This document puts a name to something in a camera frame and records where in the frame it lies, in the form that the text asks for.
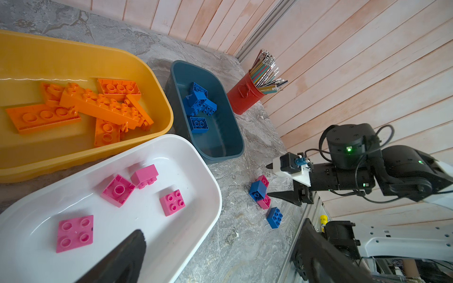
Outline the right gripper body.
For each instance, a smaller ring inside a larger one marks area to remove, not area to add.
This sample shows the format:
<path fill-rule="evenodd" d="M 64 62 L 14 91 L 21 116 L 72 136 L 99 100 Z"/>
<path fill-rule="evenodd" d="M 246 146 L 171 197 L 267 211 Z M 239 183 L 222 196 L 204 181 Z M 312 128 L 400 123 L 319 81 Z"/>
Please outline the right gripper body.
<path fill-rule="evenodd" d="M 312 204 L 315 192 L 331 192 L 338 196 L 366 196 L 375 187 L 375 177 L 366 168 L 338 169 L 331 163 L 304 165 L 295 173 L 291 202 Z"/>

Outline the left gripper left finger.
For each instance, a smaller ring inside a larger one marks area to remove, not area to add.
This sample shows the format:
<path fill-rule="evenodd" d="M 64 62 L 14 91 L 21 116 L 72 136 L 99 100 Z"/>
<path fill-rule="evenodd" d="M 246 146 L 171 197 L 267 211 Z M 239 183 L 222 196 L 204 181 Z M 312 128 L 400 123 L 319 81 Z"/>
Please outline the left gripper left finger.
<path fill-rule="evenodd" d="M 136 283 L 146 252 L 146 241 L 141 230 L 133 231 L 107 254 L 79 283 Z"/>

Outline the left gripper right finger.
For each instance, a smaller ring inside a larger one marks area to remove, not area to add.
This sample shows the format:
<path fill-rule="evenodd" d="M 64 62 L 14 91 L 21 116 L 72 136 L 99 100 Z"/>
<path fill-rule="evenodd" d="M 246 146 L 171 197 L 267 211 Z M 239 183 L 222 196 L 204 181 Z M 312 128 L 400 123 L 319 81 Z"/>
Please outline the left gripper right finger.
<path fill-rule="evenodd" d="M 291 260 L 311 283 L 371 283 L 372 277 L 324 239 L 310 219 L 303 221 Z"/>

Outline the orange lego brick hollow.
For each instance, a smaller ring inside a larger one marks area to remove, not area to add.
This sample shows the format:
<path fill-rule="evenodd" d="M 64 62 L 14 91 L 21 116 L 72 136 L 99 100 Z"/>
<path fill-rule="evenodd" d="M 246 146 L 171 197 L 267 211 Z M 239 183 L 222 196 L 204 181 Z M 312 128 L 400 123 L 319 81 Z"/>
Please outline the orange lego brick hollow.
<path fill-rule="evenodd" d="M 81 117 L 63 107 L 46 104 L 6 109 L 19 134 L 42 132 L 81 121 Z"/>

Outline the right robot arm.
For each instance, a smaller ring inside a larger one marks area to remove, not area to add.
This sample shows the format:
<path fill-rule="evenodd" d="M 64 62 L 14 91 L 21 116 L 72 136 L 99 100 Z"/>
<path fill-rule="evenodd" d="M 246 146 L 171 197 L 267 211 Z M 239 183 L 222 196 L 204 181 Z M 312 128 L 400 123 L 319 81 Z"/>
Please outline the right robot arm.
<path fill-rule="evenodd" d="M 453 169 L 431 155 L 409 146 L 393 146 L 379 138 L 371 125 L 332 125 L 322 134 L 317 148 L 324 163 L 315 164 L 306 152 L 286 153 L 268 168 L 290 178 L 293 189 L 271 192 L 270 197 L 296 206 L 313 203 L 313 193 L 329 191 L 339 196 L 367 199 L 378 187 L 386 201 L 409 199 L 453 207 Z M 453 259 L 453 229 L 423 230 L 380 228 L 330 221 L 323 237 L 349 259 L 396 257 L 447 261 Z"/>

